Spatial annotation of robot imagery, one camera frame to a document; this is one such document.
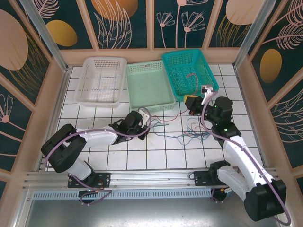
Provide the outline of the white plastic basket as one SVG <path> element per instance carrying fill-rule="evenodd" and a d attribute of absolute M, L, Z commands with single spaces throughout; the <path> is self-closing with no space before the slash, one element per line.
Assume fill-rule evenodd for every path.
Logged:
<path fill-rule="evenodd" d="M 73 100 L 87 107 L 116 108 L 125 82 L 127 61 L 119 57 L 89 57 L 84 61 Z"/>

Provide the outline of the teal plastic basket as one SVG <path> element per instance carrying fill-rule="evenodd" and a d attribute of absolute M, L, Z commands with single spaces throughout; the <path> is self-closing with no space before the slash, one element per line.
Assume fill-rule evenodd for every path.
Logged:
<path fill-rule="evenodd" d="M 201 86 L 210 85 L 214 90 L 219 85 L 199 49 L 168 52 L 162 55 L 172 91 L 177 101 L 185 95 L 201 96 Z"/>

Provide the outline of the light green plastic basket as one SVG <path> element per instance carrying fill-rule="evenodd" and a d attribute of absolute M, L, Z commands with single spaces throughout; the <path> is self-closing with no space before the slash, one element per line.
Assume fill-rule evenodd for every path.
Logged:
<path fill-rule="evenodd" d="M 176 100 L 161 60 L 127 64 L 126 83 L 131 111 L 145 107 L 153 113 L 175 106 Z"/>

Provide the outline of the grey metal sheet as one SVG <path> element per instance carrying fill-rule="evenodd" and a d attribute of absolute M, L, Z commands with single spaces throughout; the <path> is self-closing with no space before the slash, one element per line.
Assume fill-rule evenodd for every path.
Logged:
<path fill-rule="evenodd" d="M 104 200 L 91 207 L 76 200 L 33 201 L 23 227 L 280 227 L 252 221 L 238 197 Z"/>

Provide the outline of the black round controller board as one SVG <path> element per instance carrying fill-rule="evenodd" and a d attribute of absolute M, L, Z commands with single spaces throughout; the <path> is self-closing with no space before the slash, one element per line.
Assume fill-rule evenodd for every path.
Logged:
<path fill-rule="evenodd" d="M 92 190 L 79 191 L 78 193 L 79 202 L 82 205 L 87 205 L 87 206 L 96 203 L 98 201 L 97 196 L 98 196 L 98 191 L 92 191 Z"/>
<path fill-rule="evenodd" d="M 212 188 L 211 201 L 215 203 L 224 203 L 233 195 L 233 190 L 230 187 L 226 188 Z"/>

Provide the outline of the aluminium table side rail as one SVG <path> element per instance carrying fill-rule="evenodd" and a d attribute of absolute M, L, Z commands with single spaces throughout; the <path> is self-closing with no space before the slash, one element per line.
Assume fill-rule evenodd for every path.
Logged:
<path fill-rule="evenodd" d="M 256 125 L 254 123 L 254 119 L 253 119 L 253 116 L 252 116 L 252 111 L 251 111 L 251 108 L 250 108 L 250 105 L 249 105 L 249 102 L 248 102 L 248 97 L 247 97 L 247 95 L 245 93 L 245 90 L 244 90 L 243 83 L 242 83 L 241 78 L 240 78 L 240 74 L 237 70 L 234 70 L 234 71 L 235 71 L 235 75 L 236 75 L 236 78 L 237 78 L 237 81 L 238 81 L 238 84 L 239 84 L 241 95 L 243 97 L 243 102 L 244 102 L 244 105 L 245 105 L 245 108 L 246 108 L 246 111 L 247 111 L 247 114 L 248 114 L 248 118 L 249 118 L 249 121 L 250 121 L 250 124 L 251 124 L 251 127 L 252 127 L 253 135 L 254 135 L 254 138 L 255 138 L 255 141 L 256 141 L 256 145 L 257 145 L 260 157 L 261 157 L 261 161 L 262 161 L 264 167 L 269 167 L 267 157 L 266 157 L 266 155 L 264 153 L 264 150 L 263 150 L 263 147 L 262 147 L 262 145 L 259 141 L 259 135 L 258 135 L 258 132 L 256 131 Z"/>
<path fill-rule="evenodd" d="M 58 122 L 59 111 L 62 106 L 62 92 L 67 82 L 65 76 L 67 75 L 68 71 L 54 64 L 51 65 L 47 70 L 46 77 L 39 92 L 35 111 L 35 172 L 38 172 L 40 169 L 43 156 L 41 147 L 51 137 Z"/>

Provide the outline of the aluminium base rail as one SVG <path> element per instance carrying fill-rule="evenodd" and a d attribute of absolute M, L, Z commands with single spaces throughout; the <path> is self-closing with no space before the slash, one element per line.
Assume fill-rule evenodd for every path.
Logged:
<path fill-rule="evenodd" d="M 230 166 L 223 167 L 224 170 L 232 170 L 228 174 L 229 179 L 224 180 L 224 185 L 206 185 L 197 186 L 204 188 L 224 187 L 226 183 L 232 180 L 242 180 L 249 188 L 255 184 L 265 184 L 264 180 L 278 180 L 279 177 L 274 168 L 267 168 L 267 174 L 261 175 L 256 170 L 250 170 L 245 175 L 238 168 Z M 110 173 L 110 183 L 108 188 L 104 189 L 182 189 L 195 187 L 194 172 L 207 171 L 208 168 L 202 169 L 180 169 L 180 170 L 124 170 L 124 171 L 96 171 L 97 173 Z M 83 190 L 85 187 L 69 188 L 68 173 L 56 172 L 29 172 L 23 182 L 23 190 Z"/>

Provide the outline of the aluminium frame post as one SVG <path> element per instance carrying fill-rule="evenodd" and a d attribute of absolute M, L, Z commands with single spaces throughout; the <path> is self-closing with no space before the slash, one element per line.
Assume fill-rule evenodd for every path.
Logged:
<path fill-rule="evenodd" d="M 36 10 L 34 3 L 31 0 L 19 0 L 19 1 L 22 4 L 25 12 L 28 14 L 29 18 L 33 22 L 35 28 L 40 33 L 42 39 L 44 40 L 46 46 L 52 53 L 54 59 L 56 60 L 60 68 L 63 71 L 67 71 L 68 65 L 65 62 L 63 56 L 61 55 L 57 44 L 55 43 L 51 34 L 49 33 L 43 19 L 41 18 L 38 11 Z"/>
<path fill-rule="evenodd" d="M 265 0 L 256 15 L 252 25 L 250 26 L 240 48 L 239 51 L 232 63 L 234 70 L 236 71 L 242 64 L 245 59 L 249 49 L 253 45 L 255 39 L 259 35 L 262 27 L 264 26 L 267 18 L 272 12 L 274 6 L 276 4 L 276 0 Z"/>

